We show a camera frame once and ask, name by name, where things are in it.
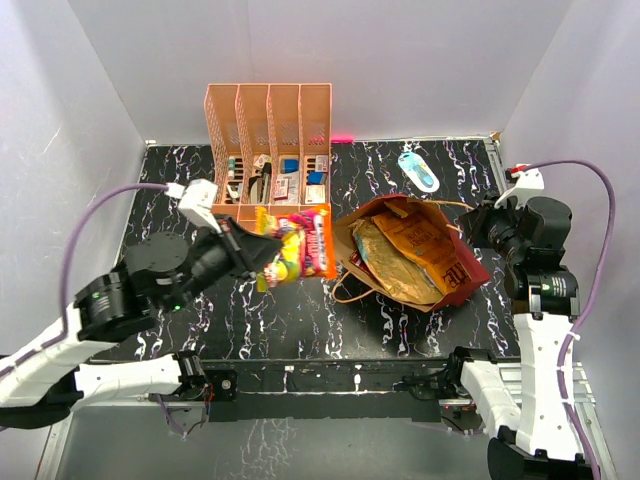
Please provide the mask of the orange snack packet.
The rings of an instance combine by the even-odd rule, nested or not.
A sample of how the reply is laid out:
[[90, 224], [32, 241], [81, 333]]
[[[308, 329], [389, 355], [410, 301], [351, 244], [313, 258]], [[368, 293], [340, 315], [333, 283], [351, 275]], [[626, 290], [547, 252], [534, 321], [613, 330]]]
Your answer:
[[443, 295], [456, 292], [471, 283], [472, 277], [462, 264], [448, 221], [435, 207], [406, 199], [384, 203], [385, 210], [371, 220], [406, 258], [423, 268]]

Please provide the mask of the colourful candy snack bag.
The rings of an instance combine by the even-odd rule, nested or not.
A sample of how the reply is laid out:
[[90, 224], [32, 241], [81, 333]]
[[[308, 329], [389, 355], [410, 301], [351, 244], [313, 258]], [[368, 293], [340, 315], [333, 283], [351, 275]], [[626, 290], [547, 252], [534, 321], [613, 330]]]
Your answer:
[[304, 210], [280, 215], [258, 206], [255, 214], [255, 232], [282, 242], [256, 276], [258, 292], [306, 278], [337, 277], [329, 204], [308, 205]]

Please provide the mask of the red brown paper bag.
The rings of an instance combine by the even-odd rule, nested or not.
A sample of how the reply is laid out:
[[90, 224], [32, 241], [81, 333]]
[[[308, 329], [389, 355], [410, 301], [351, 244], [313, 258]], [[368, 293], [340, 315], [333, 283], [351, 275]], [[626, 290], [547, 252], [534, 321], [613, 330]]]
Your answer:
[[367, 286], [422, 312], [459, 306], [489, 273], [442, 212], [443, 201], [378, 197], [333, 222], [335, 259]]

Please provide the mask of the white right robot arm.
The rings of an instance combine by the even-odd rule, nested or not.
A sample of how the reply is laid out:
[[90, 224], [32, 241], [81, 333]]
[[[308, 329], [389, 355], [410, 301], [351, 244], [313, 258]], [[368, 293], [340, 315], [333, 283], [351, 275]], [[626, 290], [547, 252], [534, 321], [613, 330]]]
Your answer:
[[520, 396], [513, 397], [497, 360], [458, 347], [447, 388], [474, 401], [489, 438], [493, 479], [597, 479], [600, 469], [577, 422], [569, 351], [579, 315], [576, 277], [563, 265], [572, 211], [536, 196], [524, 204], [489, 197], [461, 216], [467, 240], [505, 261], [520, 350]]

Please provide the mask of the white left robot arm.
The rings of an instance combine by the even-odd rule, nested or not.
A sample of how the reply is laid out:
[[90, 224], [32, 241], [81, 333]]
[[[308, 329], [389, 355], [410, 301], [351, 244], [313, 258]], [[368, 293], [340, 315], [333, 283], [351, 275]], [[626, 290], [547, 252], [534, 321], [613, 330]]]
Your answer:
[[194, 352], [106, 366], [87, 361], [154, 328], [154, 311], [177, 312], [222, 279], [254, 277], [283, 245], [229, 216], [216, 219], [219, 226], [200, 228], [194, 243], [163, 231], [128, 248], [40, 337], [2, 357], [2, 428], [50, 426], [79, 408], [119, 396], [200, 396], [208, 379]]

